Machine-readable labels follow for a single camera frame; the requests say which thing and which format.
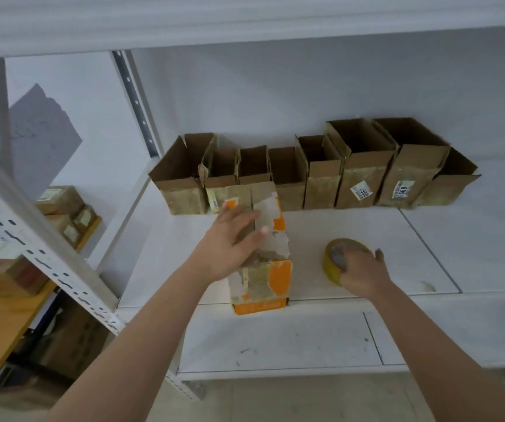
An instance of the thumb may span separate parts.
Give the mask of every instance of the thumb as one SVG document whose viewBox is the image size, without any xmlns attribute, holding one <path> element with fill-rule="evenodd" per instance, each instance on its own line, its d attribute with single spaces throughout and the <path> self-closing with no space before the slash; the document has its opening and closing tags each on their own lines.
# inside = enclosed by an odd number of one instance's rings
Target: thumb
<svg viewBox="0 0 505 422">
<path fill-rule="evenodd" d="M 385 258 L 383 257 L 383 252 L 381 249 L 377 249 L 375 251 L 375 258 L 377 259 L 378 262 L 385 263 Z"/>
<path fill-rule="evenodd" d="M 264 226 L 258 231 L 251 232 L 239 244 L 235 245 L 235 247 L 242 257 L 248 258 L 253 251 L 262 246 L 269 233 L 270 228 Z"/>
</svg>

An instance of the packing tape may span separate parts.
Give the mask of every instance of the packing tape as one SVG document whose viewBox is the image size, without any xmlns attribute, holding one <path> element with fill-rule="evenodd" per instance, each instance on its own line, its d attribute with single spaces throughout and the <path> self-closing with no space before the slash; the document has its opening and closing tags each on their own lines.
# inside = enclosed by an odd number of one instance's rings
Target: packing tape
<svg viewBox="0 0 505 422">
<path fill-rule="evenodd" d="M 339 286 L 340 274 L 348 268 L 343 253 L 345 249 L 371 252 L 362 243 L 351 239 L 335 239 L 327 244 L 323 256 L 323 270 L 328 279 Z"/>
</svg>

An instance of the floor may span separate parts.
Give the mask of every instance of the floor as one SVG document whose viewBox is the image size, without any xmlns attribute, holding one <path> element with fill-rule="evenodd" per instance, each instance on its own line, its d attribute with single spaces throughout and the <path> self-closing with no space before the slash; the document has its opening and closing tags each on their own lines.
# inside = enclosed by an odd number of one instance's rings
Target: floor
<svg viewBox="0 0 505 422">
<path fill-rule="evenodd" d="M 0 422 L 34 422 L 45 412 L 0 409 Z M 434 421 L 409 373 L 215 381 L 201 402 L 164 383 L 148 422 Z"/>
</svg>

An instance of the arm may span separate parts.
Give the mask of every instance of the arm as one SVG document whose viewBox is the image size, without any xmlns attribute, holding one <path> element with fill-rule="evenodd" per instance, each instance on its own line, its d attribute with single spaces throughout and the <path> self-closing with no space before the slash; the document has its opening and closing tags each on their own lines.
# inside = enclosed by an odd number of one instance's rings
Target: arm
<svg viewBox="0 0 505 422">
<path fill-rule="evenodd" d="M 391 281 L 382 251 L 345 257 L 342 285 L 375 306 L 436 420 L 505 420 L 505 389 Z"/>
<path fill-rule="evenodd" d="M 263 243 L 266 230 L 235 244 L 257 214 L 223 207 L 188 260 L 61 397 L 47 420 L 144 422 L 207 286 L 234 272 Z"/>
</svg>

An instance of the person's left arm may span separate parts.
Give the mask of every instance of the person's left arm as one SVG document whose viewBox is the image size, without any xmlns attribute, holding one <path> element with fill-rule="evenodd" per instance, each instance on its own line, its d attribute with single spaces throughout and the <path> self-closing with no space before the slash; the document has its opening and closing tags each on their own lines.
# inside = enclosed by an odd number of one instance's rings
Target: person's left arm
<svg viewBox="0 0 505 422">
<path fill-rule="evenodd" d="M 267 230 L 237 235 L 256 218 L 223 207 L 188 260 L 86 369 L 47 416 L 51 422 L 143 422 L 207 286 L 234 272 Z"/>
</svg>

